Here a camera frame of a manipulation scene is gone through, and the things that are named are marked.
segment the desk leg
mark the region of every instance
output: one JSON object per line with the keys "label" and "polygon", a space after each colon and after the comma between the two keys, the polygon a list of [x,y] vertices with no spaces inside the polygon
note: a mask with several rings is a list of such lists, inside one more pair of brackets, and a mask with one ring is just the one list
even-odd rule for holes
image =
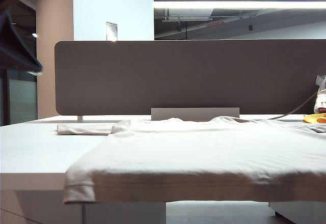
{"label": "desk leg", "polygon": [[82,224],[166,224],[165,203],[119,202],[82,205]]}

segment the plastic bag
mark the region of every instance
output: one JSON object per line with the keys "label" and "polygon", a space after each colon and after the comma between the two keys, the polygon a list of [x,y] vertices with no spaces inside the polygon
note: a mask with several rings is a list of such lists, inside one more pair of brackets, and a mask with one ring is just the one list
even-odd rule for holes
{"label": "plastic bag", "polygon": [[316,85],[319,86],[315,102],[315,114],[326,113],[326,75],[317,76]]}

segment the ceiling pipe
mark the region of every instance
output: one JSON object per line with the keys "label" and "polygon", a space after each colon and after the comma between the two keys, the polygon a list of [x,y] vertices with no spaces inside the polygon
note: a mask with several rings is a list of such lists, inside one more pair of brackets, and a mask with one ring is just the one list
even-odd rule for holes
{"label": "ceiling pipe", "polygon": [[220,15],[220,16],[185,16],[185,15],[171,15],[171,16],[154,16],[154,19],[164,19],[164,18],[230,18],[239,17],[238,15]]}
{"label": "ceiling pipe", "polygon": [[185,19],[185,20],[180,20],[180,18],[179,19],[164,19],[164,20],[162,20],[162,22],[164,23],[164,22],[211,21],[211,20],[213,20],[213,18],[204,19],[204,18],[197,18],[197,17],[194,18],[194,17],[192,17],[191,19],[189,18],[189,19]]}

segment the yellow object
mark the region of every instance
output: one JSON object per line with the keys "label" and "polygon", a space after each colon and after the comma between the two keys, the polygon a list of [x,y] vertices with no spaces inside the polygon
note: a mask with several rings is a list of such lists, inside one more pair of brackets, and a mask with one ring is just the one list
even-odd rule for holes
{"label": "yellow object", "polygon": [[305,116],[303,121],[307,123],[326,123],[326,113]]}

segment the desk surface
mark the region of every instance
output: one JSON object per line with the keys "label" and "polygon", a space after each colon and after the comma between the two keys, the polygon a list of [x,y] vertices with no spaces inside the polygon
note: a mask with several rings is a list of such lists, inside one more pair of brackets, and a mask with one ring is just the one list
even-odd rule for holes
{"label": "desk surface", "polygon": [[[241,115],[268,119],[277,115]],[[301,120],[290,115],[285,120]],[[150,120],[150,116],[84,116],[83,124],[121,120]],[[106,136],[57,135],[58,123],[79,123],[77,116],[56,116],[0,128],[1,189],[61,190],[66,170]]]}

